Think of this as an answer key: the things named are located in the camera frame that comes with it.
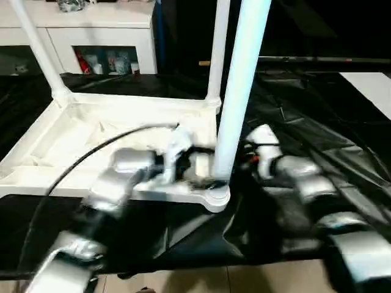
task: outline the black cable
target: black cable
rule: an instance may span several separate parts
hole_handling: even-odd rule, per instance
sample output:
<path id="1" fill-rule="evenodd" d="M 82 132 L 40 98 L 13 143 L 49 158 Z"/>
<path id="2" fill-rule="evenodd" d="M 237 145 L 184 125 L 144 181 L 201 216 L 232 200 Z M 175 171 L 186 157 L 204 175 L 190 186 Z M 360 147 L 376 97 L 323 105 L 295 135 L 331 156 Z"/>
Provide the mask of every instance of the black cable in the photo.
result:
<path id="1" fill-rule="evenodd" d="M 135 129 L 132 129 L 132 130 L 129 130 L 129 131 L 125 131 L 115 137 L 112 137 L 111 139 L 108 139 L 107 141 L 99 144 L 98 146 L 96 146 L 95 148 L 92 148 L 90 151 L 88 151 L 86 154 L 84 154 L 83 156 L 81 156 L 76 162 L 74 162 L 71 166 L 69 166 L 61 175 L 60 177 L 58 177 L 55 182 L 53 182 L 53 184 L 51 185 L 51 187 L 46 191 L 46 193 L 43 195 L 43 198 L 40 200 L 38 206 L 36 207 L 33 215 L 32 215 L 32 218 L 30 220 L 30 223 L 29 223 L 29 228 L 28 228 L 28 231 L 26 233 L 26 237 L 24 238 L 24 242 L 23 242 L 23 246 L 22 246 L 22 249 L 21 249 L 21 253 L 20 253 L 20 257 L 19 257 L 19 263 L 18 263 L 18 267 L 17 269 L 21 269 L 21 265 L 24 261 L 24 258 L 26 256 L 26 252 L 27 252 L 27 244 L 29 243 L 31 237 L 32 237 L 32 232 L 34 230 L 34 226 L 36 225 L 36 222 L 38 220 L 38 216 L 39 214 L 41 213 L 45 203 L 48 201 L 48 198 L 49 196 L 51 195 L 51 193 L 53 192 L 53 190 L 57 187 L 57 185 L 69 174 L 71 173 L 71 171 L 73 169 L 75 169 L 80 163 L 82 163 L 85 159 L 87 159 L 89 156 L 91 156 L 92 154 L 96 153 L 97 151 L 99 151 L 100 149 L 108 146 L 109 144 L 125 137 L 125 136 L 128 136 L 130 134 L 133 134 L 135 132 L 139 132 L 139 131 L 143 131 L 143 130 L 146 130 L 146 129 L 151 129 L 151 128 L 172 128 L 172 129 L 175 129 L 176 127 L 178 127 L 178 125 L 172 125 L 172 124 L 155 124 L 155 125 L 146 125 L 146 126 L 141 126 L 141 127 L 138 127 L 138 128 L 135 128 Z"/>

